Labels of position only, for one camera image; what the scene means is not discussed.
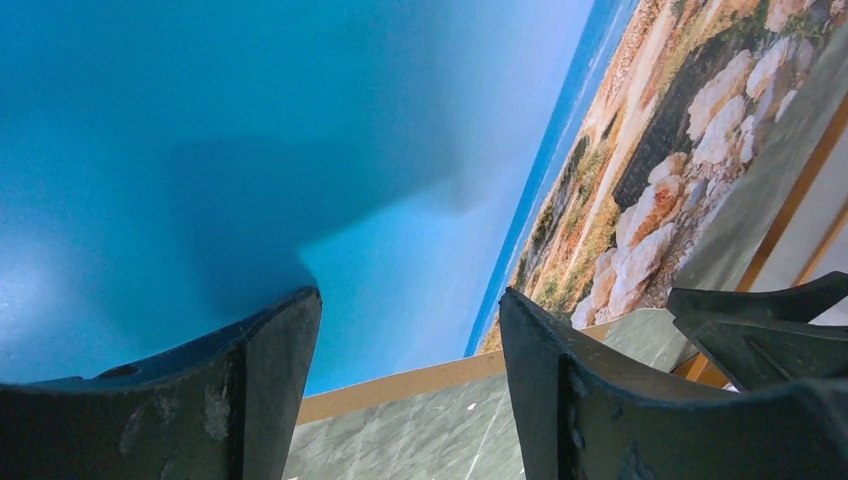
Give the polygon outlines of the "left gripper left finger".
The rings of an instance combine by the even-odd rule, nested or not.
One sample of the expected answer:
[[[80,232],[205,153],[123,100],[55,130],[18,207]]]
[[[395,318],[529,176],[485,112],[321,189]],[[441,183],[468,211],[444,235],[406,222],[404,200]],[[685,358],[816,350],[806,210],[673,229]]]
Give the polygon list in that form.
[[[279,479],[322,313],[314,287],[85,379],[1,387],[5,479]]]

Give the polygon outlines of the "seaside landscape photo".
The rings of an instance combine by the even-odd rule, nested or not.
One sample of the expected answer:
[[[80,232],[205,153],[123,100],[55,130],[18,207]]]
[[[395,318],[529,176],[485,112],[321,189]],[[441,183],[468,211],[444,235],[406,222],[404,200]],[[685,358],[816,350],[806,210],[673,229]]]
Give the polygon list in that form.
[[[5,1],[1,378],[304,285],[318,394],[470,355],[632,1]]]

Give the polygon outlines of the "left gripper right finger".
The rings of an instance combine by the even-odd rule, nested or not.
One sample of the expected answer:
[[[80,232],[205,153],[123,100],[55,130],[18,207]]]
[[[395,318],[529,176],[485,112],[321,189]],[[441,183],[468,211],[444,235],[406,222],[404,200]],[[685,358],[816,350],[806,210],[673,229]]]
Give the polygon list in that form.
[[[843,479],[847,384],[733,393],[604,345],[508,289],[499,312],[529,479]]]

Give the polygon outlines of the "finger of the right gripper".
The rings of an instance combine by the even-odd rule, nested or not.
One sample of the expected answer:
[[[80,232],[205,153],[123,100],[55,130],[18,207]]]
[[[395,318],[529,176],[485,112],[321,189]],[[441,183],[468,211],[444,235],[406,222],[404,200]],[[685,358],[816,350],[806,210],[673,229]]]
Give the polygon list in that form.
[[[833,271],[771,292],[674,288],[673,325],[738,390],[799,379],[847,378],[847,328],[813,320],[847,297],[847,274]]]

